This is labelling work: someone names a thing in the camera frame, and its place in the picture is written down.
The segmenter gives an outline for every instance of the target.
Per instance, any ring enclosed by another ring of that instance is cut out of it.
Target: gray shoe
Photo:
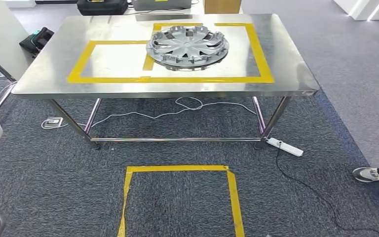
[[[356,180],[364,183],[379,181],[379,173],[377,172],[377,168],[361,167],[355,169],[352,172],[352,175]]]

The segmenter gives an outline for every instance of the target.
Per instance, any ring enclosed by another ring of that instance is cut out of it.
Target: yellow tape square
[[[233,215],[234,232],[236,237],[245,237],[242,213],[240,211],[239,195],[237,193],[236,177],[224,165],[166,165],[166,166],[128,166],[123,187],[123,206],[117,237],[125,237],[125,206],[130,190],[133,172],[170,172],[170,171],[225,171],[229,187],[231,211]]]
[[[202,23],[154,23],[152,33],[158,32],[162,27],[167,26],[202,26]],[[70,83],[274,83],[271,70],[265,59],[259,39],[256,35],[255,28],[252,24],[247,23],[216,23],[215,26],[244,27],[249,38],[251,50],[260,76],[254,77],[149,77],[142,76],[136,78],[99,78],[99,77],[82,77],[82,73],[92,51],[99,44],[146,44],[147,40],[91,40],[80,55],[78,61],[68,75]],[[143,64],[143,71],[153,69],[154,60],[146,55]]]

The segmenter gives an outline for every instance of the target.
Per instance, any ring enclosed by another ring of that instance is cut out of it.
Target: power strip
[[[275,138],[267,139],[266,143],[273,145],[276,148],[280,148],[281,150],[286,151],[286,152],[288,152],[292,155],[295,155],[297,157],[301,157],[303,155],[303,152],[304,152],[298,148],[295,148],[291,145],[288,145],[287,143],[280,141],[280,140],[277,140]]]

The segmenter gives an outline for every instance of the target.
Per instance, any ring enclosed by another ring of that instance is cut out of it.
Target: wire
[[[94,123],[91,127],[95,127],[96,125],[104,122],[104,121],[107,121],[108,119],[112,118],[112,117],[121,117],[121,116],[126,116],[126,115],[132,115],[132,114],[135,114],[135,115],[140,115],[140,116],[144,116],[144,117],[147,117],[147,118],[150,118],[150,119],[158,119],[160,117],[163,117],[163,116],[166,116],[166,115],[177,115],[177,114],[180,114],[184,111],[188,111],[188,110],[191,110],[191,111],[196,111],[196,110],[201,110],[203,107],[205,106],[209,106],[209,105],[218,105],[218,104],[228,104],[228,105],[238,105],[238,106],[242,106],[244,109],[246,109],[247,111],[253,113],[256,115],[256,113],[252,110],[250,110],[248,107],[246,107],[245,105],[242,105],[242,104],[238,104],[238,103],[232,103],[232,102],[215,102],[215,103],[208,103],[208,104],[204,104],[201,100],[197,99],[197,98],[194,98],[194,97],[188,97],[189,99],[193,99],[193,100],[196,100],[197,102],[200,103],[200,106],[198,107],[195,107],[195,108],[191,108],[191,107],[188,107],[182,103],[180,103],[179,101],[183,99],[183,97],[180,97],[178,99],[175,100],[175,104],[177,105],[180,105],[182,107],[184,107],[185,109],[183,110],[180,110],[178,112],[172,112],[172,113],[165,113],[165,114],[161,114],[161,115],[158,115],[158,116],[155,116],[155,117],[152,117],[152,116],[149,116],[149,115],[145,115],[145,114],[141,114],[139,112],[128,112],[128,113],[125,113],[125,114],[119,114],[119,115],[110,115],[108,117],[106,117],[105,119],[101,120],[101,121],[98,121],[96,123]],[[42,123],[41,123],[41,127],[43,129],[46,129],[46,130],[49,130],[49,129],[56,129],[56,128],[60,128],[60,127],[65,127],[67,126],[67,124],[65,125],[62,125],[62,126],[59,126],[59,127],[44,127],[44,124],[47,122],[47,121],[50,121],[50,119],[46,119],[44,120]]]
[[[154,11],[181,11],[185,10],[185,8],[179,8],[179,9],[158,9],[158,10],[150,10],[150,11],[145,11],[145,12],[135,12],[135,13],[130,13],[130,14],[124,14],[123,16],[128,16],[128,15],[136,15],[136,14],[146,14],[146,13],[151,13]]]
[[[2,92],[5,90],[5,89],[7,89],[8,87],[10,87],[10,86],[12,86],[12,85],[14,85],[14,84],[16,84],[17,82],[15,81],[15,82],[12,82],[12,83],[10,83],[9,85],[7,85],[7,86],[5,86],[2,90],[0,90],[0,95],[2,94]]]
[[[279,163],[278,163],[278,157],[280,155],[280,151],[281,151],[281,141],[279,142],[279,147],[278,147],[278,152],[277,152],[277,156],[275,157],[275,165],[277,166],[278,170],[282,173],[282,175],[284,175],[286,178],[289,178],[291,180],[294,180],[302,185],[304,185],[305,187],[307,187],[308,189],[310,189],[321,201],[323,201],[322,203],[326,203],[330,209],[332,210],[333,212],[333,222],[335,224],[336,227],[338,227],[339,229],[341,230],[344,230],[344,231],[373,231],[377,234],[379,234],[379,231],[377,230],[374,230],[374,229],[371,229],[371,228],[357,228],[357,229],[348,229],[348,228],[345,228],[345,227],[342,227],[339,222],[338,222],[338,214],[336,213],[336,210],[335,208],[333,207],[333,205],[327,201],[324,197],[322,197],[322,195],[320,193],[318,193],[315,189],[313,189],[310,185],[304,183],[303,181],[301,180],[298,180],[294,177],[291,177],[290,175],[288,175],[287,173],[285,173],[281,167],[279,166]]]

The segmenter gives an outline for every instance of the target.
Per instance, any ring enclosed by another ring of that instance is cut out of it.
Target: shoe sole
[[[372,181],[372,180],[363,180],[363,179],[359,179],[359,178],[357,178],[357,177],[355,177],[355,176],[354,176],[354,178],[355,178],[356,180],[360,181],[360,182],[363,182],[363,183],[379,182],[379,180],[374,180],[374,181]]]

